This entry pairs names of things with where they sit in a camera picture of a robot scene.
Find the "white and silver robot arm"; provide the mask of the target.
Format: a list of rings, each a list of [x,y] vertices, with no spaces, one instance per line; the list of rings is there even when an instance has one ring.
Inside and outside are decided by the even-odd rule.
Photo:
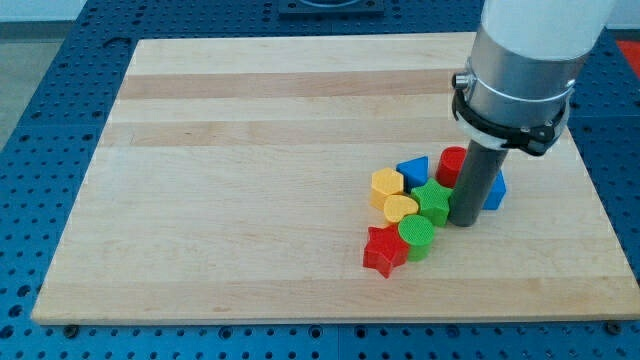
[[[486,0],[452,113],[476,143],[543,155],[564,131],[576,79],[614,0]]]

